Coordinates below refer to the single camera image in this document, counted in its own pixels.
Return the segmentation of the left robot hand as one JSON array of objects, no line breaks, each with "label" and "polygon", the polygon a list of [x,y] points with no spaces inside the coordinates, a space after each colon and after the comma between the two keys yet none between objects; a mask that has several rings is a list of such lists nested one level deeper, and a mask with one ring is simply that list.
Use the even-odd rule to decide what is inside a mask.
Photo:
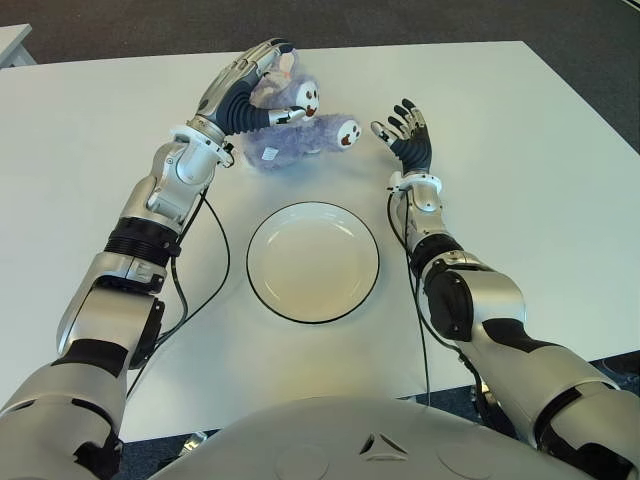
[{"label": "left robot hand", "polygon": [[241,53],[220,71],[202,95],[187,124],[214,140],[297,121],[306,115],[300,106],[264,109],[250,103],[251,93],[266,68],[293,44],[282,38],[266,40]]}]

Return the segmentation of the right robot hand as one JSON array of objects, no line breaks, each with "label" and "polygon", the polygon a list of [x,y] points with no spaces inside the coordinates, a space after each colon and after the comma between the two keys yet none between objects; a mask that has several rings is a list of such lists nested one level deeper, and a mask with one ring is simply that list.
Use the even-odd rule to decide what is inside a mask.
[{"label": "right robot hand", "polygon": [[400,161],[402,173],[428,174],[432,161],[432,144],[427,123],[419,108],[404,98],[393,108],[395,115],[387,123],[373,121],[373,134],[382,141]]}]

